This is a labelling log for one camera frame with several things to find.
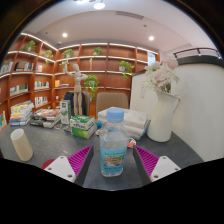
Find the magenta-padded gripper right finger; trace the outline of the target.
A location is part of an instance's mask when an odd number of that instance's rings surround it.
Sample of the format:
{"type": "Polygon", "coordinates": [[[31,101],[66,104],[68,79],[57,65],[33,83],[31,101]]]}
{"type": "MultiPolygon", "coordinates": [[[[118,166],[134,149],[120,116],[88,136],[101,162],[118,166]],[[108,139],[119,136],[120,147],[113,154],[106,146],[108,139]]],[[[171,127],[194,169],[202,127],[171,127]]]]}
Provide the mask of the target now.
{"type": "Polygon", "coordinates": [[[137,145],[133,148],[133,156],[143,185],[180,170],[180,167],[167,156],[158,157],[137,145]]]}

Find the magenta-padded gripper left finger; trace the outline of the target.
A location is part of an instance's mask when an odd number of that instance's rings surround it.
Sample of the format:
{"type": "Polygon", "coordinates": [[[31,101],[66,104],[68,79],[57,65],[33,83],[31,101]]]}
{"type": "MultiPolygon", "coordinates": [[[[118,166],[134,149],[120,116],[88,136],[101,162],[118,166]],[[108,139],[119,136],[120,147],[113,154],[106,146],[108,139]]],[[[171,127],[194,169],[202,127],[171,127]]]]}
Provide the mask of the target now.
{"type": "Polygon", "coordinates": [[[44,170],[76,185],[82,186],[94,155],[93,146],[87,146],[70,156],[59,156],[44,163],[44,170]]]}

